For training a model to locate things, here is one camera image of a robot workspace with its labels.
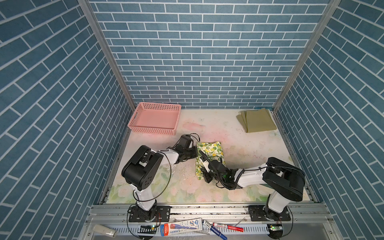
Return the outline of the lemon print skirt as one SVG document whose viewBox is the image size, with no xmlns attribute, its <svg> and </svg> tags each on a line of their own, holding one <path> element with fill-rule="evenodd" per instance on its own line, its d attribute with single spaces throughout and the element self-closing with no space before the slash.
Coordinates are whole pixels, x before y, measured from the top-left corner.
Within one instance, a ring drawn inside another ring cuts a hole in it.
<svg viewBox="0 0 384 240">
<path fill-rule="evenodd" d="M 203 170 L 205 170 L 205 165 L 200 159 L 201 154 L 199 151 L 202 151 L 207 155 L 207 157 L 212 160 L 220 161 L 223 165 L 225 165 L 224 152 L 222 148 L 222 144 L 220 142 L 215 143 L 206 143 L 206 142 L 198 142 L 197 143 L 198 157 L 196 159 L 196 176 L 198 180 L 202 180 Z"/>
</svg>

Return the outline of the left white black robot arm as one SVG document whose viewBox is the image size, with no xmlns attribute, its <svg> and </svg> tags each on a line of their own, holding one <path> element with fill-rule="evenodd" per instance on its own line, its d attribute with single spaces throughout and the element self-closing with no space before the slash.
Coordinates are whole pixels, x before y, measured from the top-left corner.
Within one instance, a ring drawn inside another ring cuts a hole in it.
<svg viewBox="0 0 384 240">
<path fill-rule="evenodd" d="M 122 177 L 134 189 L 134 199 L 139 210 L 150 212 L 156 208 L 156 197 L 150 185 L 163 160 L 171 167 L 174 164 L 195 159 L 198 156 L 196 133 L 182 135 L 177 143 L 164 151 L 155 151 L 142 145 L 122 169 Z"/>
</svg>

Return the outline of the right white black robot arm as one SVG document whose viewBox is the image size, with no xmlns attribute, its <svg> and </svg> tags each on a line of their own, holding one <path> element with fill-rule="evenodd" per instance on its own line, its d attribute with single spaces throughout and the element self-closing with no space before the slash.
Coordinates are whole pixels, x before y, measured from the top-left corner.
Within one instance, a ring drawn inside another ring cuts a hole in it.
<svg viewBox="0 0 384 240">
<path fill-rule="evenodd" d="M 218 181 L 227 190 L 242 189 L 252 185 L 268 185 L 273 193 L 263 207 L 266 215 L 279 217 L 290 202 L 301 202 L 305 186 L 305 173 L 277 158 L 268 158 L 265 164 L 248 169 L 229 169 L 220 157 L 209 158 L 200 151 L 203 177 L 207 183 Z"/>
</svg>

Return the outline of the olive green skirt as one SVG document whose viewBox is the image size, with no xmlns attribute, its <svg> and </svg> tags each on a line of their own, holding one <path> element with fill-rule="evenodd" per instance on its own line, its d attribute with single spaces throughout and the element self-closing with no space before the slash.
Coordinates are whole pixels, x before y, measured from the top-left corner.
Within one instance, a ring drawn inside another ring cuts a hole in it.
<svg viewBox="0 0 384 240">
<path fill-rule="evenodd" d="M 274 131 L 277 129 L 267 109 L 240 111 L 236 116 L 246 133 Z"/>
</svg>

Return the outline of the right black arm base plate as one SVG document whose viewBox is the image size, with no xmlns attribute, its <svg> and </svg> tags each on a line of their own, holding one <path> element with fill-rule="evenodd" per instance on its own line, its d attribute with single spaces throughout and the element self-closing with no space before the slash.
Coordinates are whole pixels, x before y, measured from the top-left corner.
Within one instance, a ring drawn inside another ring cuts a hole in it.
<svg viewBox="0 0 384 240">
<path fill-rule="evenodd" d="M 272 222 L 272 221 L 291 221 L 291 214 L 288 207 L 285 207 L 281 213 L 276 213 L 262 205 L 251 205 L 248 212 L 252 222 Z"/>
</svg>

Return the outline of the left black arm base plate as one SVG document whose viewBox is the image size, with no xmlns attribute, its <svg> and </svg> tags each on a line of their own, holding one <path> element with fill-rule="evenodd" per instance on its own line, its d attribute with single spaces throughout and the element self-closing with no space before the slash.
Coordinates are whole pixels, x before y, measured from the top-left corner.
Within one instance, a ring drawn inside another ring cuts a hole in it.
<svg viewBox="0 0 384 240">
<path fill-rule="evenodd" d="M 144 222 L 165 222 L 170 219 L 171 207 L 170 206 L 157 206 L 154 205 L 150 210 L 145 211 L 138 205 L 130 208 L 128 214 L 128 221 L 130 223 L 144 223 Z"/>
</svg>

